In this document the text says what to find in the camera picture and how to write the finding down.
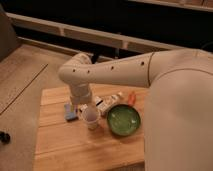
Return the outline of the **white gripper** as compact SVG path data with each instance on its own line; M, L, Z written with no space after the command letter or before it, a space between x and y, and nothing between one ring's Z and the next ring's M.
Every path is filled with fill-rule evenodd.
M92 92L89 91L83 95L75 95L74 93L71 93L70 101L73 105L88 104L92 101Z

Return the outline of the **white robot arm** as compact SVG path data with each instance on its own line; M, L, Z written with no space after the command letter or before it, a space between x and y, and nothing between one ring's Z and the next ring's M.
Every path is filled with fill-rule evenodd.
M213 171L213 53L178 49L93 64L79 53L59 69L71 101L91 83L143 87L146 171Z

